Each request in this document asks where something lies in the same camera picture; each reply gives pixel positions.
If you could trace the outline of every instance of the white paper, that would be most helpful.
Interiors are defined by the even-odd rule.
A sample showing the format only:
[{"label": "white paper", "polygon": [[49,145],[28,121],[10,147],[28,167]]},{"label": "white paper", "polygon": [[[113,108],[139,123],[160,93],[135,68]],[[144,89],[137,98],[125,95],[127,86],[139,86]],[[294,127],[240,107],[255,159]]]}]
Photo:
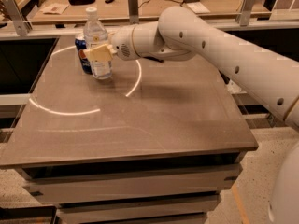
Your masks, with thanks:
[{"label": "white paper", "polygon": [[209,9],[207,9],[202,3],[189,3],[187,6],[195,13],[209,13]]},{"label": "white paper", "polygon": [[44,14],[63,14],[67,9],[68,4],[51,4],[42,9]]}]

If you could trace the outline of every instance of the soda can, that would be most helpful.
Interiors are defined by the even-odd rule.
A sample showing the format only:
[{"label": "soda can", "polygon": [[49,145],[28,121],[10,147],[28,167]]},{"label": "soda can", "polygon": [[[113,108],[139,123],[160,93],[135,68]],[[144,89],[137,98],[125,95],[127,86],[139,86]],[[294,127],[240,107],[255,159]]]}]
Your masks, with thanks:
[{"label": "soda can", "polygon": [[83,71],[86,74],[92,74],[91,64],[87,60],[87,58],[86,58],[86,56],[83,52],[83,50],[86,49],[86,42],[84,40],[84,35],[83,34],[76,35],[75,45],[77,47],[78,57],[80,58],[81,66],[82,66]]}]

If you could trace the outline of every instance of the white robotic arm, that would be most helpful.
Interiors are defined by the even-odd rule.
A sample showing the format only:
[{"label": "white robotic arm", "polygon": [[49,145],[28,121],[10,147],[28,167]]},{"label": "white robotic arm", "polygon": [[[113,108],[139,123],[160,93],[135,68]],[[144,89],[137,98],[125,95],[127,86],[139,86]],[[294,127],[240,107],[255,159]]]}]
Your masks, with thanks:
[{"label": "white robotic arm", "polygon": [[[111,42],[124,60],[153,57],[184,61],[199,54],[299,131],[299,63],[215,29],[187,8],[170,7],[157,22],[122,27]],[[298,170],[299,145],[278,174],[269,204],[269,223],[299,223]]]}]

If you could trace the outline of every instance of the white bottle cap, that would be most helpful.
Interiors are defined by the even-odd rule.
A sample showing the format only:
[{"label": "white bottle cap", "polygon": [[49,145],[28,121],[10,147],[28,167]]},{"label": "white bottle cap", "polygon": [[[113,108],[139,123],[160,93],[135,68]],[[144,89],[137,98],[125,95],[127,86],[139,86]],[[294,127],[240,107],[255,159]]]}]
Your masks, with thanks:
[{"label": "white bottle cap", "polygon": [[95,7],[87,7],[86,13],[88,18],[97,18],[97,8]]}]

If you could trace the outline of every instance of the concrete floor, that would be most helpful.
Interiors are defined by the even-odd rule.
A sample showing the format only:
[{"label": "concrete floor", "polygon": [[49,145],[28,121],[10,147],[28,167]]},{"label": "concrete floor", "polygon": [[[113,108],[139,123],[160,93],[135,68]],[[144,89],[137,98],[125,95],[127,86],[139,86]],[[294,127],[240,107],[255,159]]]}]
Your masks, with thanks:
[{"label": "concrete floor", "polygon": [[[222,201],[208,213],[206,224],[264,224],[267,205],[279,167],[287,152],[299,141],[291,128],[253,129],[259,148],[243,159],[243,172],[233,187],[221,193]],[[0,207],[40,205],[21,186],[23,179],[14,170],[0,170]]]}]

